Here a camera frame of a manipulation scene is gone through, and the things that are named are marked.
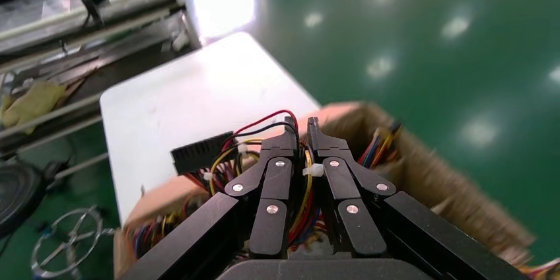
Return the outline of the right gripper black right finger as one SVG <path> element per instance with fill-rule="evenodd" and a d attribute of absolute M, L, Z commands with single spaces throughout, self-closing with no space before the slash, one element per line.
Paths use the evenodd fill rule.
<path fill-rule="evenodd" d="M 396 193 L 391 181 L 354 160 L 344 139 L 322 133 L 317 117 L 307 120 L 312 154 L 324 167 L 318 179 L 318 197 L 333 251 L 354 258 L 379 258 L 387 244 L 370 213 L 370 207 Z"/>

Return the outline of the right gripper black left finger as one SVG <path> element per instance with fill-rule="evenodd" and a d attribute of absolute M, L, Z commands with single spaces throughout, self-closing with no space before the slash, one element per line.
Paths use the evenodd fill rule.
<path fill-rule="evenodd" d="M 289 195 L 299 136 L 292 117 L 280 124 L 284 132 L 263 140 L 259 161 L 225 188 L 227 195 L 242 202 L 241 221 L 253 220 L 248 240 L 253 259 L 281 259 L 287 253 Z"/>

